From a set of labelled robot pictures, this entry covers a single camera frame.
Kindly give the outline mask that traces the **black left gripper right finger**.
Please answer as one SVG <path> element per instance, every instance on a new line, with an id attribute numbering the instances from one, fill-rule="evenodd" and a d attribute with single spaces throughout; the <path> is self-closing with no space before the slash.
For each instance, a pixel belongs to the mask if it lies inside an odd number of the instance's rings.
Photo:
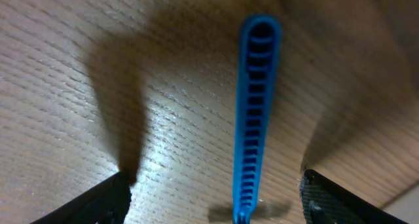
<path id="1" fill-rule="evenodd" d="M 407 224 L 312 169 L 304 171 L 299 194 L 307 224 Z"/>

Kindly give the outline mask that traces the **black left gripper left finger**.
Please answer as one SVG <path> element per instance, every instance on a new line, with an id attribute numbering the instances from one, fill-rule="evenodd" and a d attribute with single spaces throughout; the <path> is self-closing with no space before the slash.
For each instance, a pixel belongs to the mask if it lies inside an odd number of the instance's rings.
<path id="1" fill-rule="evenodd" d="M 31 224 L 123 224 L 131 200 L 128 175 L 117 172 Z"/>

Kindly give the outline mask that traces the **blue disposable razor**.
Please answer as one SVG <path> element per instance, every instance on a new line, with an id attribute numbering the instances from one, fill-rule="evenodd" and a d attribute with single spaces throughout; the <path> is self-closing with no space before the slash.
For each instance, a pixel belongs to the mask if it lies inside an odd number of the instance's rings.
<path id="1" fill-rule="evenodd" d="M 281 39 L 281 25 L 267 14 L 248 17 L 240 30 L 232 177 L 234 224 L 249 224 L 257 208 Z"/>

